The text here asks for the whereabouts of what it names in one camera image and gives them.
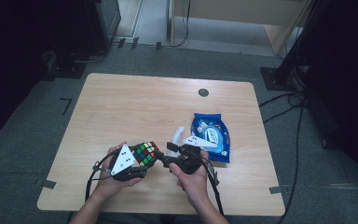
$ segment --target blue package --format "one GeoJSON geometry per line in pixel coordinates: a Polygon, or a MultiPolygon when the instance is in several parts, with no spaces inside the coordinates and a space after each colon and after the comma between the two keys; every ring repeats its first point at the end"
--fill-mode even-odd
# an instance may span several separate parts
{"type": "Polygon", "coordinates": [[[205,148],[209,152],[209,160],[229,163],[230,140],[221,114],[194,113],[191,134],[217,144],[217,147],[205,148]]]}

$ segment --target wooden desk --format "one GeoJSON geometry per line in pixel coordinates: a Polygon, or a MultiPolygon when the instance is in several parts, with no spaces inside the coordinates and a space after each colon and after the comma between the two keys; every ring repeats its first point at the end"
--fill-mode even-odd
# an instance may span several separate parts
{"type": "MultiPolygon", "coordinates": [[[[187,16],[189,0],[171,1],[171,45],[174,45],[175,17],[187,16]]],[[[307,9],[311,2],[312,0],[194,0],[191,1],[189,17],[264,24],[272,49],[278,54],[293,30],[301,24],[304,15],[309,14],[307,9]]]]}
{"type": "MultiPolygon", "coordinates": [[[[165,152],[179,126],[186,127],[184,137],[190,135],[194,112],[222,114],[230,133],[231,163],[215,167],[225,214],[282,215],[282,195],[269,192],[278,181],[252,84],[105,74],[88,76],[48,174],[57,186],[42,190],[38,207],[77,211],[91,167],[108,148],[154,141],[165,152]],[[209,96],[199,96],[199,89],[209,96]]],[[[103,210],[194,214],[176,180],[157,161],[141,183],[123,189],[103,210]]],[[[211,186],[208,191],[216,206],[211,186]]]]}

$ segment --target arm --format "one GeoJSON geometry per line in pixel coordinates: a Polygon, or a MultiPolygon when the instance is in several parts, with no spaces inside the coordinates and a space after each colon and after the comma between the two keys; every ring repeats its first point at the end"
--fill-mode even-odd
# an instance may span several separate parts
{"type": "MultiPolygon", "coordinates": [[[[121,148],[124,144],[125,143],[121,143],[117,147],[109,148],[108,153],[121,148]]],[[[112,157],[108,158],[103,163],[104,169],[108,168],[111,160],[112,157]]],[[[100,178],[105,178],[108,176],[110,176],[110,174],[106,172],[100,173],[100,178]]],[[[97,187],[95,187],[95,190],[91,193],[89,199],[84,203],[75,217],[71,220],[71,224],[95,223],[98,215],[100,214],[100,210],[106,201],[115,196],[122,188],[131,187],[139,183],[141,180],[141,178],[133,178],[132,180],[126,182],[117,181],[113,178],[99,180],[97,187]]]]}
{"type": "MultiPolygon", "coordinates": [[[[208,158],[208,153],[201,151],[201,157],[208,158]]],[[[175,163],[170,163],[170,169],[178,177],[177,186],[186,191],[188,201],[204,224],[228,223],[209,200],[207,171],[203,166],[192,175],[185,174],[175,163]]]]}

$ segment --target rubik's cube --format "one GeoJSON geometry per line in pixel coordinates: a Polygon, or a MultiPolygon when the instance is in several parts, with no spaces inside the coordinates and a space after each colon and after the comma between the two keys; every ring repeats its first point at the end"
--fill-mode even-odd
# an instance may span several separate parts
{"type": "Polygon", "coordinates": [[[135,146],[132,155],[138,161],[140,166],[151,167],[156,161],[156,150],[158,150],[158,147],[154,142],[146,142],[135,146]]]}

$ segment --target person's left hand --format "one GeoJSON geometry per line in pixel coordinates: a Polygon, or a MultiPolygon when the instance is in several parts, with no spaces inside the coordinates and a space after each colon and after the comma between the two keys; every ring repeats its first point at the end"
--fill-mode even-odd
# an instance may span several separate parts
{"type": "MultiPolygon", "coordinates": [[[[127,142],[123,142],[117,147],[111,147],[109,148],[107,153],[110,153],[112,151],[118,150],[123,147],[124,144],[127,142]]],[[[112,157],[109,157],[106,161],[103,162],[102,168],[107,169],[109,167],[110,161],[112,160],[112,157]]],[[[142,178],[136,177],[131,180],[121,182],[118,180],[115,180],[113,177],[108,177],[110,174],[107,172],[101,172],[100,173],[100,179],[106,178],[98,181],[97,187],[92,192],[91,196],[98,197],[99,200],[107,201],[114,195],[116,195],[122,188],[131,187],[135,184],[141,182],[142,178]]]]}

